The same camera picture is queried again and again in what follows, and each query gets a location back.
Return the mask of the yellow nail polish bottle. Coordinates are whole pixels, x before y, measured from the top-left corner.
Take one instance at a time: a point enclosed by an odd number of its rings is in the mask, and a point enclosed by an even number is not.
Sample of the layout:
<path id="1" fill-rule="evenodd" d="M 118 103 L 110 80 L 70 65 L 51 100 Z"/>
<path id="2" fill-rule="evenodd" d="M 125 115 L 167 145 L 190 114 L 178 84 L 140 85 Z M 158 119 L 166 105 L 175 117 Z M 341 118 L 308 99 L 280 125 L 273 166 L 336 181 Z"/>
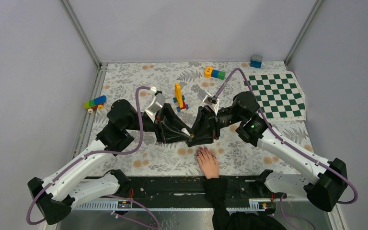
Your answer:
<path id="1" fill-rule="evenodd" d="M 186 135 L 188 135 L 190 138 L 193 138 L 194 137 L 194 135 L 191 134 L 186 128 L 182 128 L 181 131 L 183 133 L 185 133 Z"/>

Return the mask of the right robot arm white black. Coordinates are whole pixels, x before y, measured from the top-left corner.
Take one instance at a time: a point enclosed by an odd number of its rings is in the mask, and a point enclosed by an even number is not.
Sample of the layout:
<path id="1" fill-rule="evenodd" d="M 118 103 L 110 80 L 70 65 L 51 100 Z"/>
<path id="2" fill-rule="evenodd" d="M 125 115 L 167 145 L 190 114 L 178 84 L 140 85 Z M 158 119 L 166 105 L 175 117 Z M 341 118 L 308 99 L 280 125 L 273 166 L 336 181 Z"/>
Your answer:
<path id="1" fill-rule="evenodd" d="M 187 142 L 189 147 L 211 144 L 219 138 L 222 128 L 240 122 L 236 133 L 244 142 L 270 152 L 300 173 L 283 175 L 264 170 L 255 185 L 259 196 L 268 197 L 272 193 L 306 196 L 317 208 L 333 210 L 348 186 L 346 164 L 342 160 L 320 157 L 279 134 L 258 113 L 260 105 L 252 92 L 237 94 L 231 106 L 221 109 L 218 98 L 204 90 L 198 93 L 198 98 L 206 105 L 198 108 L 191 140 Z"/>

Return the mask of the black sleeved forearm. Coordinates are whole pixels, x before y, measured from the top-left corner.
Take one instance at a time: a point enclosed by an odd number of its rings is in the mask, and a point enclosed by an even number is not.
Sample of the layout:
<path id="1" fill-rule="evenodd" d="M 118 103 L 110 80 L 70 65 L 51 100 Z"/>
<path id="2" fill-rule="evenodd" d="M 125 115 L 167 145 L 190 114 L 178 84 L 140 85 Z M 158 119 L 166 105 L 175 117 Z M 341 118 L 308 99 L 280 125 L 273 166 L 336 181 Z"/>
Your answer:
<path id="1" fill-rule="evenodd" d="M 225 197 L 227 191 L 225 178 L 211 178 L 203 182 L 205 198 L 214 209 L 212 223 L 215 230 L 284 230 L 285 227 L 276 219 L 254 213 L 226 210 Z"/>

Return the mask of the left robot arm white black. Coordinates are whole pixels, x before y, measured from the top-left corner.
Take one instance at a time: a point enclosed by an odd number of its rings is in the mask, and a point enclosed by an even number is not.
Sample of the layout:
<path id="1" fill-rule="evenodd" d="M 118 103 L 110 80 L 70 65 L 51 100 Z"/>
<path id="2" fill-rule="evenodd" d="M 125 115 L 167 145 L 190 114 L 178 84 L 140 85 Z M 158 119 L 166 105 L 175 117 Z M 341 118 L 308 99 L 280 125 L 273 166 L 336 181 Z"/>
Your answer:
<path id="1" fill-rule="evenodd" d="M 172 106 L 158 98 L 144 112 L 139 104 L 133 106 L 125 99 L 115 101 L 107 118 L 108 124 L 79 155 L 52 175 L 28 182 L 31 205 L 38 207 L 47 224 L 62 221 L 73 208 L 96 198 L 127 195 L 130 185 L 121 171 L 86 184 L 82 180 L 111 158 L 138 151 L 145 132 L 153 132 L 157 142 L 165 144 L 189 142 L 194 136 Z"/>

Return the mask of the person's hand dark nails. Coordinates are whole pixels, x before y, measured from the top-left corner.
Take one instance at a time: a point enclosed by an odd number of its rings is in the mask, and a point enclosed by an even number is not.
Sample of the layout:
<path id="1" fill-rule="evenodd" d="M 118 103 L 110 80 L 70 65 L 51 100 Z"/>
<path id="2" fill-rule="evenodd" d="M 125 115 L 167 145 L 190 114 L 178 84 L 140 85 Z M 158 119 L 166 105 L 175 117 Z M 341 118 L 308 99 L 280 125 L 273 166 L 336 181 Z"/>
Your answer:
<path id="1" fill-rule="evenodd" d="M 200 147 L 196 152 L 196 159 L 206 179 L 219 178 L 219 163 L 207 147 Z"/>

